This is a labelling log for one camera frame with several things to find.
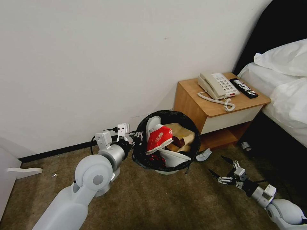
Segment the wooden nightstand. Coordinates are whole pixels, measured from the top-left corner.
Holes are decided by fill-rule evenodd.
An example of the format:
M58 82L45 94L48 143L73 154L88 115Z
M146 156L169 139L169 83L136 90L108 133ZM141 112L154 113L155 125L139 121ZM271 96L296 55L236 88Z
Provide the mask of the wooden nightstand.
M232 73L223 75L227 79L236 78ZM251 88L258 97L249 99L243 93L230 97L236 108L226 112L222 104L209 102L197 95L204 91L197 78L178 82L174 110L187 115L197 126L201 134L200 151L236 143L262 107L271 102L270 98Z

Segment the brown paper bag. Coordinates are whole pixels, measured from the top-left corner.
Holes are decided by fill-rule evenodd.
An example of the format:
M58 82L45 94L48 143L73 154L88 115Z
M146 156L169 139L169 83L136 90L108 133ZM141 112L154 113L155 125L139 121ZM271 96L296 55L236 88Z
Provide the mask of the brown paper bag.
M194 141L195 133L191 130L183 128L178 123L171 123L165 125L168 128L173 130L173 142L166 146L169 150L173 152L189 152L190 151L190 144Z

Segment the remote control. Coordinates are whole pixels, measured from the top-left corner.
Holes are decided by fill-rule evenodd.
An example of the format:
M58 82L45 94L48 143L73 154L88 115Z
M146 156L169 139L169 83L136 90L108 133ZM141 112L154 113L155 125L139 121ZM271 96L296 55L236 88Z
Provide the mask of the remote control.
M235 88L237 88L239 91L241 91L243 94L245 94L248 98L258 97L258 94L256 94L255 91L253 91L250 87L245 85L239 79L232 78L229 81L234 85Z

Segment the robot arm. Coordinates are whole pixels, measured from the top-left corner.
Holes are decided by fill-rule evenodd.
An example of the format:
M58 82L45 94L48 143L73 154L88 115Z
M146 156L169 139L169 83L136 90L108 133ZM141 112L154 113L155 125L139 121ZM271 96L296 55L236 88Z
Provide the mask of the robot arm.
M270 219L281 230L307 229L307 218L297 205L289 200L274 199L276 194L276 188L274 186L268 185L266 189L263 190L256 182L248 180L245 169L240 167L238 161L233 161L224 156L221 157L226 162L233 165L233 169L226 177L220 177L209 169L220 184L235 185L237 188L245 191L248 197L252 197L267 211Z
M112 144L109 131L95 135L99 152L83 158L75 170L75 182L61 190L32 230L77 230L88 214L88 205L95 196L109 191L120 173L120 165L135 144L142 139L141 133L129 133L129 124L117 126L118 138Z

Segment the white wall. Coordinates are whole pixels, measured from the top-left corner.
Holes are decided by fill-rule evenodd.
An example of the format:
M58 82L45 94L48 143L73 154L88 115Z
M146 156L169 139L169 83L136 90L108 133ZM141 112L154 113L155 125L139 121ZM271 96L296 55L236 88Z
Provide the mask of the white wall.
M135 128L177 81L231 71L269 2L0 1L0 137L24 157Z

